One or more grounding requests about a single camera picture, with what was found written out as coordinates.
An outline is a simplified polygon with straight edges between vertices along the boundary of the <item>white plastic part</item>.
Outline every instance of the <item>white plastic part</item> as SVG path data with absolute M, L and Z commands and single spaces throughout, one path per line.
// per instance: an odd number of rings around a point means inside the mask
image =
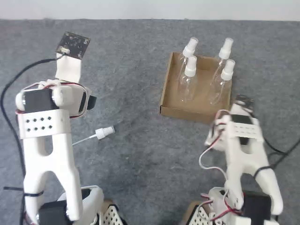
M 26 120 L 35 124 L 34 118 L 39 123 L 51 122 L 51 131 L 43 129 L 27 134 Z M 30 194 L 40 193 L 45 189 L 47 171 L 52 171 L 65 189 L 67 197 L 68 217 L 71 221 L 79 220 L 82 210 L 82 196 L 80 190 L 79 173 L 74 163 L 74 155 L 70 133 L 68 111 L 58 109 L 52 111 L 33 112 L 18 115 L 19 129 L 24 145 L 24 160 L 26 175 L 24 178 L 24 192 Z M 52 135 L 53 151 L 47 154 L 45 150 L 45 138 Z M 25 197 L 26 212 L 30 219 L 38 224 L 36 215 L 43 204 L 43 195 L 39 197 Z
M 24 92 L 21 91 L 15 96 L 15 105 L 17 106 L 18 110 L 25 111 L 25 106 L 24 106 Z
M 231 114 L 245 115 L 247 112 L 239 105 L 233 104 Z M 219 120 L 226 124 L 225 131 L 218 141 L 219 144 L 224 146 L 226 154 L 228 180 L 225 183 L 225 189 L 229 189 L 230 202 L 237 209 L 241 209 L 244 203 L 240 183 L 242 174 L 248 173 L 253 176 L 259 168 L 269 166 L 263 147 L 263 136 L 259 121 L 255 118 L 251 118 L 251 120 L 253 125 L 243 124 L 242 128 L 240 128 L 239 123 L 231 120 L 230 115 L 225 115 Z M 255 134 L 247 134 L 250 131 L 254 131 Z M 249 137 L 248 145 L 243 146 L 240 144 L 241 136 Z M 260 171 L 256 177 L 256 182 L 262 191 L 271 197 L 272 215 L 279 215 L 283 210 L 283 200 L 274 171 L 272 169 Z
M 96 132 L 97 138 L 100 140 L 110 134 L 114 134 L 115 130 L 114 130 L 113 126 L 110 126 L 110 127 L 106 127 L 106 128 L 97 129 L 97 130 L 95 130 L 95 132 Z
M 94 224 L 94 218 L 99 215 L 99 224 L 102 224 L 103 215 L 101 213 L 101 207 L 104 201 L 104 195 L 101 188 L 96 185 L 82 187 L 83 189 L 90 189 L 90 194 L 83 199 L 83 212 L 79 220 L 75 221 L 74 225 L 90 225 Z M 63 193 L 58 201 L 66 200 L 66 193 Z
M 190 41 L 188 42 L 188 44 L 183 49 L 182 54 L 187 58 L 191 57 L 195 52 L 197 44 L 198 44 L 198 39 L 195 37 L 192 37 L 190 39 Z
M 103 225 L 123 225 L 123 222 L 118 215 L 117 208 L 110 205 L 103 216 Z
M 224 196 L 220 193 L 220 191 L 225 190 L 222 187 L 213 187 L 208 193 L 210 200 L 213 200 L 211 205 L 216 215 L 220 215 L 228 209 L 223 201 Z M 230 213 L 227 213 L 222 217 L 222 221 L 226 224 L 228 222 L 229 215 Z
M 52 100 L 58 107 L 74 103 L 73 91 L 70 86 L 60 85 L 52 88 Z
M 233 69 L 234 69 L 235 61 L 227 60 L 224 69 L 221 73 L 221 78 L 225 81 L 229 81 L 233 77 Z
M 185 68 L 184 74 L 189 77 L 193 77 L 196 75 L 196 65 L 197 65 L 197 57 L 191 56 L 187 60 L 187 66 Z
M 67 110 L 56 109 L 18 114 L 20 139 L 70 133 Z
M 70 84 L 68 85 L 68 87 L 72 88 L 72 95 L 73 95 L 73 99 L 74 102 L 71 105 L 62 105 L 60 107 L 60 109 L 66 109 L 69 111 L 70 116 L 83 116 L 86 111 L 87 111 L 87 107 L 88 107 L 88 100 L 91 94 L 90 89 L 86 88 L 86 87 L 82 87 L 80 85 L 77 84 Z M 81 100 L 83 97 L 83 94 L 86 93 L 86 99 L 85 99 L 85 103 L 84 106 L 82 108 L 82 111 L 79 112 L 78 109 L 80 108 L 81 105 Z
M 229 58 L 232 45 L 233 45 L 233 39 L 230 37 L 226 38 L 224 45 L 219 52 L 219 57 L 221 59 L 227 60 Z
M 57 70 L 55 78 L 63 81 L 79 83 L 81 76 L 81 60 L 64 56 L 56 61 Z

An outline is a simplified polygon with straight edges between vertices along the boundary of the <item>cardboard tray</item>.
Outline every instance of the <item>cardboard tray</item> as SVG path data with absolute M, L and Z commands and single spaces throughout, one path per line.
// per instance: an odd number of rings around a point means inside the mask
M 213 77 L 216 60 L 210 57 L 197 57 L 198 89 L 192 101 L 184 103 L 178 96 L 178 81 L 176 76 L 179 72 L 179 53 L 173 52 L 170 55 L 167 73 L 165 76 L 164 89 L 160 101 L 160 114 L 163 116 L 174 117 L 184 120 L 194 120 L 209 124 L 214 120 L 214 116 L 219 109 L 230 108 L 230 88 L 225 91 L 224 97 L 220 102 L 211 106 L 208 101 L 208 91 Z

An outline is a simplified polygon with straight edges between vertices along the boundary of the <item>white wire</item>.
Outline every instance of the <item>white wire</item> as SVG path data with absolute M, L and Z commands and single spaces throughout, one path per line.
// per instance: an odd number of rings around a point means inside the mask
M 31 85 L 28 85 L 27 87 L 23 88 L 22 90 L 25 90 L 25 89 L 27 89 L 27 88 L 31 88 L 31 87 L 33 87 L 33 86 L 35 86 L 35 85 L 38 85 L 38 84 L 40 84 L 40 82 L 36 82 L 36 83 L 31 84 Z
M 204 170 L 217 169 L 217 170 L 219 170 L 219 171 L 224 175 L 225 180 L 227 180 L 227 175 L 226 175 L 226 173 L 224 172 L 224 170 L 223 170 L 222 168 L 220 168 L 220 167 L 218 167 L 218 166 L 210 166 L 210 167 L 206 167 L 206 166 L 204 166 L 204 165 L 202 164 L 202 162 L 201 162 L 202 157 L 203 157 L 209 150 L 211 150 L 211 149 L 214 147 L 214 145 L 217 143 L 217 141 L 218 141 L 219 138 L 220 138 L 220 134 L 219 134 L 219 136 L 212 142 L 212 145 L 211 145 L 208 149 L 206 149 L 206 150 L 200 155 L 200 157 L 199 157 L 199 166 L 200 166 L 202 169 L 204 169 Z

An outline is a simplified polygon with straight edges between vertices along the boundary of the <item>black cable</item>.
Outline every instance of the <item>black cable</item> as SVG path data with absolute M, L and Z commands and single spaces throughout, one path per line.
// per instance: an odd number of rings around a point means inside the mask
M 263 138 L 264 138 L 264 142 L 266 142 L 266 144 L 267 144 L 272 150 L 274 150 L 275 152 L 278 152 L 278 153 L 280 153 L 280 154 L 285 154 L 284 151 L 280 151 L 280 150 L 278 150 L 277 148 L 275 148 L 273 145 L 271 145 L 270 142 L 266 139 L 265 136 L 263 136 Z
M 25 72 L 27 71 L 28 69 L 34 67 L 34 66 L 37 66 L 39 64 L 42 64 L 42 63 L 47 63 L 47 62 L 51 62 L 51 61 L 56 61 L 60 58 L 62 58 L 64 56 L 64 54 L 58 58 L 52 58 L 52 59 L 44 59 L 44 60 L 40 60 L 40 61 L 37 61 L 37 62 L 34 62 L 34 63 L 31 63 L 30 65 L 28 65 L 27 67 L 25 67 L 24 69 L 22 69 L 16 76 L 14 76 L 4 87 L 2 93 L 1 93 L 1 97 L 0 97 L 0 108 L 1 108 L 1 112 L 3 114 L 3 117 L 5 119 L 5 121 L 7 122 L 11 132 L 13 133 L 13 136 L 14 136 L 14 139 L 15 139 L 15 142 L 17 144 L 17 147 L 18 147 L 18 153 L 19 153 L 19 160 L 20 160 L 20 164 L 21 164 L 21 169 L 22 169 L 22 174 L 23 174 L 23 177 L 25 177 L 25 174 L 26 174 L 26 170 L 25 170 L 25 163 L 24 163 L 24 157 L 23 157 L 23 150 L 22 150 L 22 146 L 21 146 L 21 142 L 19 140 L 19 137 L 18 137 L 18 134 L 16 132 L 16 130 L 14 129 L 10 119 L 8 118 L 8 115 L 6 113 L 6 110 L 4 108 L 4 97 L 5 97 L 5 94 L 7 92 L 7 90 L 10 88 L 10 86 Z M 20 214 L 20 225 L 23 225 L 23 212 L 24 212 L 24 206 L 25 205 L 25 199 L 24 199 L 24 196 L 22 197 L 22 202 L 21 202 L 21 214 Z
M 300 144 L 300 138 L 288 151 L 286 151 L 286 153 L 279 160 L 277 160 L 275 163 L 272 164 L 273 169 L 275 169 L 286 157 L 288 157 L 299 144 Z
M 258 169 L 256 170 L 256 172 L 254 173 L 253 178 L 256 179 L 258 173 L 259 173 L 260 171 L 266 170 L 266 169 L 272 169 L 272 166 L 271 166 L 271 165 L 268 165 L 268 166 L 262 166 L 262 167 L 258 168 Z

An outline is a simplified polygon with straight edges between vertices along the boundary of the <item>plastic bottle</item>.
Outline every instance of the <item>plastic bottle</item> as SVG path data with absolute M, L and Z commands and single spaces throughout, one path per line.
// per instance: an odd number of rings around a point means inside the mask
M 178 62 L 180 65 L 180 69 L 177 74 L 176 80 L 180 79 L 180 75 L 185 70 L 185 67 L 188 63 L 188 58 L 191 57 L 192 55 L 194 55 L 197 44 L 198 44 L 198 39 L 195 37 L 192 37 L 189 40 L 188 44 L 183 49 L 182 53 L 179 55 Z
M 211 105 L 217 104 L 224 97 L 225 90 L 230 88 L 234 65 L 235 61 L 227 60 L 222 73 L 213 80 L 208 94 L 208 100 Z
M 215 69 L 210 85 L 212 85 L 212 82 L 216 78 L 216 76 L 221 74 L 227 59 L 229 59 L 232 45 L 233 39 L 230 37 L 226 38 L 223 47 L 220 49 L 219 55 L 215 57 L 217 59 L 217 67 Z
M 191 101 L 195 96 L 195 91 L 198 85 L 196 76 L 196 63 L 197 58 L 195 56 L 189 57 L 187 66 L 180 75 L 178 93 L 180 100 L 183 102 Z

